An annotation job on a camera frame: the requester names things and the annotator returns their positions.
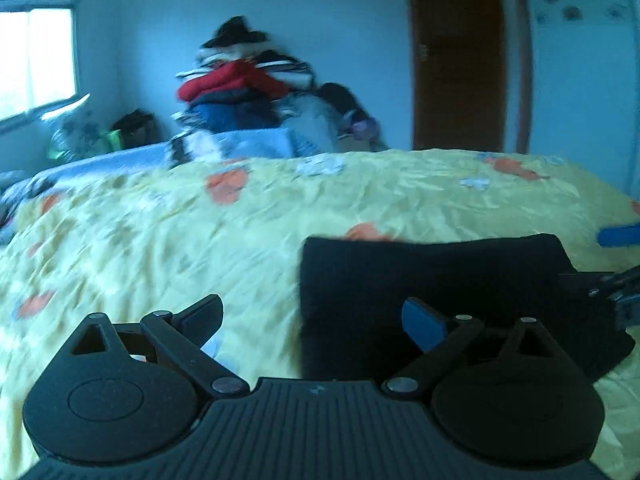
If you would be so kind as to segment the black pants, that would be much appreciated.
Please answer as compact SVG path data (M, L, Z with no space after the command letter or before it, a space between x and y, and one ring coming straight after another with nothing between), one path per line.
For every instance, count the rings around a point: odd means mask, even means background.
M595 382L634 350L612 309L559 283L575 269L551 234L450 244L309 237L299 268L306 380L382 382L420 356L405 333L409 298L445 318L479 318L499 341L536 318Z

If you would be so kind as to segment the yellow floral bedspread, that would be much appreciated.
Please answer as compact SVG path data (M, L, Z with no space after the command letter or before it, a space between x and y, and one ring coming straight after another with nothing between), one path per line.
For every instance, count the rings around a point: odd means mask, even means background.
M604 249L599 229L634 221L628 196L564 162L522 158L537 179L500 174L465 151L349 153L332 176L292 159L242 162L239 195L207 192L226 162L79 185L21 206L1 251L1 474L37 456L22 424L32 385L80 321L136 322L210 295L224 302L217 356L246 379L300 374L297 275L304 240L354 226L413 243L549 233L581 271L635 266L634 248Z

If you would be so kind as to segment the blue striped bed sheet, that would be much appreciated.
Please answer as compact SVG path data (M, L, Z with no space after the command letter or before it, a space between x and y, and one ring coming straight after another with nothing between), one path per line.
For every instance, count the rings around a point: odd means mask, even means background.
M45 191L61 180L133 174L148 169L175 167L200 158L294 158L302 153L302 142L288 128L222 133L192 129L183 131L164 143L68 162L33 177L24 171L6 172L1 176L1 196L4 200L17 200L23 194L32 195Z

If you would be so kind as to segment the black bag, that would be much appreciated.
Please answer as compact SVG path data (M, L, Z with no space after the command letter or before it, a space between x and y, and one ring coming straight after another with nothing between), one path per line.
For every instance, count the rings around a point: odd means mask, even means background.
M116 120L112 130L118 131L119 142L125 150L155 144L160 138L154 115L140 108Z

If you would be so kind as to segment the pile of clothes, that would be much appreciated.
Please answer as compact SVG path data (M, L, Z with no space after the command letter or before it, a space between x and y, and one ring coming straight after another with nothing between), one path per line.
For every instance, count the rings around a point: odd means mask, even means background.
M380 152L380 123L349 88L320 82L312 67L251 28L224 22L198 48L195 66L177 74L183 109L175 159L212 148L224 158L299 158L321 153Z

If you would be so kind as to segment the brown wooden door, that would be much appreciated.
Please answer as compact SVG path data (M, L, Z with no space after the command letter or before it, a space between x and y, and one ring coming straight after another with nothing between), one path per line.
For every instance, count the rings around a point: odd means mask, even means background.
M504 0L409 0L416 150L502 151Z

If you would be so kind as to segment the window with grey frame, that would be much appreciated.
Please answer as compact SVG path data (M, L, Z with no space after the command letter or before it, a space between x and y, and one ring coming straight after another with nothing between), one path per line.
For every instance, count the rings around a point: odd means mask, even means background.
M39 116L78 96L76 3L1 3L1 122Z

